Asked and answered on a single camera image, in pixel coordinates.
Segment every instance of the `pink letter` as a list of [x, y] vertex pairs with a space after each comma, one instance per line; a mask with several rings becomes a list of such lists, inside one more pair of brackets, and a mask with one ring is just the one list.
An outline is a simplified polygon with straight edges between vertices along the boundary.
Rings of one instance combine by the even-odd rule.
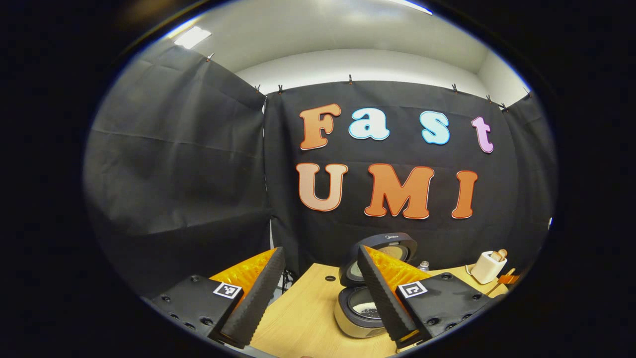
[[492, 153], [494, 146], [488, 142], [488, 134], [490, 133], [490, 126], [483, 122], [483, 118], [477, 117], [471, 122], [473, 127], [477, 128], [477, 140], [479, 146], [484, 153]]

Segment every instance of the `black curtain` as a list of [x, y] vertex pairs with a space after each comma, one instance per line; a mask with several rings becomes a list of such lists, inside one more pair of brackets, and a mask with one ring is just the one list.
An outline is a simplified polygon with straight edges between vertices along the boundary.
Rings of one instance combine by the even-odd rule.
[[264, 102], [171, 41], [117, 79], [90, 131], [83, 181], [100, 244], [136, 293], [152, 297], [269, 248]]
[[[304, 110], [336, 103], [342, 113], [333, 118], [325, 147], [301, 150]], [[361, 108], [377, 108], [386, 115], [390, 131], [384, 140], [353, 138], [348, 131], [352, 113]], [[473, 263], [486, 250], [507, 248], [507, 267], [520, 268], [536, 254], [547, 233], [549, 209], [553, 206], [554, 181], [548, 179], [553, 167], [532, 171], [529, 178], [527, 158], [539, 165], [543, 160], [544, 136], [541, 131], [517, 129], [521, 118], [537, 113], [530, 108], [512, 106], [502, 112], [486, 99], [452, 90], [415, 83], [361, 81], [349, 84], [325, 83], [274, 92], [267, 96], [265, 110], [265, 173], [273, 208], [272, 232], [275, 245], [286, 248], [287, 266], [302, 274], [313, 262], [339, 266], [351, 245], [374, 234], [402, 231], [418, 242], [415, 261], [427, 260], [431, 269]], [[449, 121], [450, 140], [444, 145], [428, 144], [422, 138], [420, 114], [436, 111]], [[471, 122], [483, 117], [490, 126], [488, 139], [492, 153], [479, 146]], [[536, 124], [545, 128], [545, 119]], [[332, 211], [315, 211], [299, 199], [295, 167], [301, 162], [320, 166], [315, 177], [315, 194], [329, 194], [327, 164], [347, 165], [342, 201]], [[424, 220], [393, 217], [369, 217], [373, 177], [368, 166], [386, 163], [393, 166], [404, 184], [415, 166], [434, 170], [428, 197], [430, 216]], [[473, 216], [455, 219], [451, 212], [457, 204], [458, 171], [478, 174], [474, 185]], [[530, 221], [519, 219], [528, 211]], [[533, 230], [527, 231], [529, 222]]]

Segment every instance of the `black foam pad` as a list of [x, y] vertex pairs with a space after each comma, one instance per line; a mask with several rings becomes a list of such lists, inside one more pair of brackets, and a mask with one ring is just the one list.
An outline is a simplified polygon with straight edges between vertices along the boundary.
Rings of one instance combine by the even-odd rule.
[[358, 267], [360, 267], [364, 281], [369, 287], [371, 298], [375, 302], [378, 314], [380, 314], [391, 340], [399, 341], [416, 330], [413, 319], [399, 304], [398, 299], [373, 263], [371, 256], [362, 246], [358, 250]]
[[267, 309], [267, 304], [273, 297], [284, 268], [285, 254], [282, 247], [277, 247], [252, 289], [223, 325], [223, 340], [238, 348], [249, 344]]

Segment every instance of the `rice cooker lid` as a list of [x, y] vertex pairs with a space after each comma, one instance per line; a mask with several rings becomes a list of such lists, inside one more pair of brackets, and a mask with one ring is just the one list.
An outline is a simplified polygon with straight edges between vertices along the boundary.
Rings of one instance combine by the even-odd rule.
[[358, 248], [368, 246], [391, 257], [408, 262], [415, 256], [417, 242], [406, 233], [388, 233], [369, 236], [353, 245], [345, 256], [345, 264], [340, 266], [340, 284], [345, 287], [364, 285], [364, 278], [357, 265]]

